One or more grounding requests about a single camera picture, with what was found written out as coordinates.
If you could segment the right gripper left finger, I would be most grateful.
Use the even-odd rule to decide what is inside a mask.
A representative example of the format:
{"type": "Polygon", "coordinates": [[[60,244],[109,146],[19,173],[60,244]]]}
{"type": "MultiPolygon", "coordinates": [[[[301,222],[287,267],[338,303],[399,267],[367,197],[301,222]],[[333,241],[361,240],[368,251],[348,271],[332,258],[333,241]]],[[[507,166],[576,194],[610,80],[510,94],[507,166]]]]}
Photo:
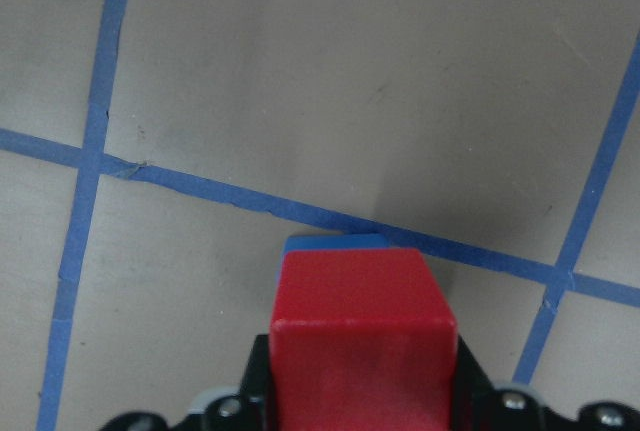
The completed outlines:
{"type": "Polygon", "coordinates": [[[275,381],[272,376],[269,336],[257,335],[238,390],[240,430],[280,429],[275,381]]]}

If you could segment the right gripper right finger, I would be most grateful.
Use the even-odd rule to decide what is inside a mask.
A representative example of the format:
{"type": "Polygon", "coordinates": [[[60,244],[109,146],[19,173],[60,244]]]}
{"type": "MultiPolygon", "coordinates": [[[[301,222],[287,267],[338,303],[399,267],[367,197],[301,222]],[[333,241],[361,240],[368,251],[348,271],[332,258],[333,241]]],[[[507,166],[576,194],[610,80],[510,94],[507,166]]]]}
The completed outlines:
{"type": "Polygon", "coordinates": [[[498,430],[497,391],[461,335],[451,384],[449,429],[498,430]]]}

